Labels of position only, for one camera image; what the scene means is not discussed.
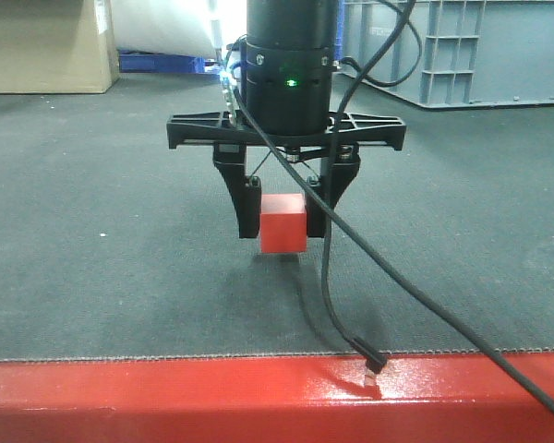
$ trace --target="wire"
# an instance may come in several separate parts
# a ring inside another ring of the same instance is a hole
[[[271,151],[269,150],[269,152],[267,152],[267,155],[265,155],[265,158],[262,159],[262,162],[260,162],[259,166],[257,166],[257,169],[255,169],[255,170],[250,174],[251,177],[254,177],[254,176],[255,176],[255,174],[259,171],[260,168],[262,168],[262,165],[265,164],[265,162],[269,159],[270,156],[271,156]]]
[[[540,403],[542,403],[549,411],[554,414],[554,400],[547,395],[539,386],[531,381],[524,374],[519,372],[511,363],[509,363],[504,356],[496,351],[485,339],[478,335],[471,327],[465,325],[459,318],[449,312],[445,307],[439,305],[433,301],[428,295],[423,293],[420,289],[415,287],[410,281],[408,281],[398,270],[396,270],[384,257],[382,257],[363,237],[361,237],[351,226],[342,219],[332,208],[324,201],[320,196],[309,186],[306,181],[299,175],[295,169],[289,164],[289,162],[280,154],[275,144],[270,137],[262,130],[254,117],[250,114],[248,109],[243,103],[242,96],[236,90],[235,97],[238,101],[240,109],[248,122],[253,128],[260,134],[264,142],[267,144],[271,153],[277,158],[279,163],[295,180],[295,182],[311,197],[321,210],[327,215],[329,219],[335,222],[364,252],[367,253],[394,281],[396,281],[405,291],[412,295],[419,303],[424,307],[435,313],[442,320],[452,326],[460,334],[462,334],[467,340],[469,340],[474,346],[479,349],[485,356],[492,360],[500,369],[502,369],[507,375],[519,383],[527,392],[534,396]],[[329,293],[328,285],[323,287],[323,290]],[[330,297],[326,298],[327,307],[330,311],[334,312]],[[340,319],[336,316],[332,316],[332,321],[335,323],[335,327],[338,330],[345,330]],[[367,347],[368,351],[373,352],[362,339],[353,337],[349,334],[343,335],[346,341],[357,350],[357,348]]]
[[[397,5],[390,3],[388,0],[377,0],[377,1],[387,6],[388,8],[392,9],[399,16],[402,15],[403,11]],[[411,68],[408,70],[406,74],[404,74],[400,78],[395,79],[394,81],[382,81],[367,75],[365,77],[365,80],[367,82],[381,88],[391,88],[392,86],[398,86],[401,83],[404,83],[416,71],[416,68],[418,67],[419,62],[421,61],[421,58],[423,58],[423,41],[418,31],[416,30],[415,25],[410,19],[406,22],[406,25],[410,28],[410,31],[412,31],[413,35],[415,36],[416,45],[418,46],[418,55],[416,57],[415,63],[411,66]],[[339,63],[341,65],[350,66],[357,73],[360,73],[363,70],[361,65],[353,57],[343,57],[341,60],[339,60]]]
[[[411,0],[401,14],[398,23],[390,37],[382,45],[381,48],[371,57],[369,62],[364,67],[363,71],[357,75],[353,84],[345,92],[343,100],[339,105],[337,111],[334,127],[332,130],[332,144],[329,153],[329,166],[332,167],[334,160],[336,159],[336,151],[338,149],[338,140],[339,132],[341,129],[341,122],[343,120],[344,110],[347,104],[350,102],[353,94],[361,84],[361,82],[367,76],[367,73],[373,68],[373,66],[381,59],[381,57],[390,49],[395,40],[398,38],[398,35],[402,32],[404,26],[406,25],[408,18],[415,6],[416,0]],[[321,272],[321,281],[322,281],[322,293],[325,300],[325,304],[329,309],[329,314],[331,315],[332,323],[335,328],[341,332],[343,338],[351,344],[351,346],[363,354],[367,358],[367,362],[370,361],[375,365],[383,365],[385,363],[385,357],[375,351],[368,343],[359,337],[355,337],[344,328],[340,319],[337,317],[334,308],[332,306],[330,289],[329,289],[329,265],[330,265],[330,254],[331,254],[331,234],[332,226],[331,222],[335,222],[342,230],[345,232],[381,269],[388,274],[398,285],[400,285],[407,293],[413,296],[421,305],[425,308],[436,314],[438,317],[443,319],[456,331],[462,334],[467,340],[469,340],[474,346],[479,349],[484,355],[486,355],[491,361],[493,361],[500,369],[502,369],[507,375],[509,375],[513,380],[519,383],[527,392],[529,392],[533,397],[535,397],[540,403],[542,403],[549,411],[554,414],[554,399],[547,395],[538,385],[531,381],[524,374],[519,372],[507,359],[494,349],[485,339],[483,339],[475,330],[463,323],[458,317],[453,313],[448,311],[445,307],[438,304],[432,300],[426,293],[421,291],[410,281],[408,281],[402,273],[395,269],[373,246],[371,246],[367,240],[365,240],[357,231],[355,231],[343,218],[341,218],[330,206],[331,199],[331,175],[327,174],[327,185],[325,188],[326,197],[322,199],[312,187],[297,173],[291,164],[280,154],[279,149],[273,143],[270,136],[263,131],[259,123],[252,116],[250,111],[246,108],[244,100],[240,95],[238,89],[235,89],[235,98],[240,106],[241,112],[244,117],[248,120],[250,125],[259,133],[263,141],[269,147],[271,153],[276,157],[278,162],[282,165],[286,172],[288,172],[295,182],[306,192],[306,194],[312,198],[317,206],[325,213],[328,217],[328,222],[326,223],[326,234],[324,239],[324,257],[322,260],[322,272]]]

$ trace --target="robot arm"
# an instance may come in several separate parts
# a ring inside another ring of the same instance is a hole
[[[241,50],[241,95],[262,129],[283,147],[288,161],[328,157],[334,113],[329,111],[337,0],[248,0],[247,37]],[[223,84],[224,94],[228,84]],[[397,117],[346,114],[337,159],[320,166],[308,182],[321,196],[327,178],[335,205],[355,179],[361,146],[401,150],[406,127]],[[261,181],[246,176],[247,147],[263,141],[240,112],[174,115],[167,124],[169,147],[213,146],[213,163],[228,187],[240,238],[259,234]],[[323,237],[324,213],[307,201],[307,235]]]

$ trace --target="black plastic bracket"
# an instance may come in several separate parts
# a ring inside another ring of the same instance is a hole
[[[230,192],[240,238],[257,238],[262,188],[258,177],[246,176],[246,164],[246,145],[213,144],[213,165]]]
[[[308,182],[324,197],[324,187],[330,179],[331,205],[334,208],[359,172],[359,147],[380,146],[402,150],[406,126],[398,117],[345,114],[337,157],[329,170],[326,157],[331,146],[334,113],[330,113],[329,118],[329,127],[323,133],[271,138],[275,145],[295,152],[300,159],[322,159],[319,177],[310,177]],[[174,115],[166,125],[168,143],[171,150],[181,144],[213,146],[213,164],[222,175],[232,198],[239,236],[256,238],[260,227],[262,187],[258,177],[246,175],[247,147],[264,146],[264,143],[260,135],[246,125],[240,111],[236,114],[236,122],[236,127],[231,126],[227,112]],[[325,214],[308,196],[306,205],[307,235],[324,237]]]
[[[351,182],[357,177],[361,158],[359,157],[359,146],[343,147],[342,151],[330,170],[331,173],[331,206],[336,207],[343,196],[344,191],[351,185]],[[312,189],[324,198],[324,187],[328,176],[328,159],[323,158],[320,163],[320,177],[316,180],[313,177],[307,179]],[[307,212],[307,236],[323,238],[326,231],[326,216],[318,207],[316,202],[306,195]]]

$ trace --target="black cylindrical motor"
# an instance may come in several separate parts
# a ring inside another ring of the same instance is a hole
[[[269,134],[328,125],[338,0],[248,0],[247,108]]]

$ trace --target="screw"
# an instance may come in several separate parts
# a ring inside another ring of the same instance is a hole
[[[348,160],[351,160],[352,157],[353,157],[353,149],[348,146],[343,146],[343,152],[339,154],[339,158],[342,161],[346,162]]]

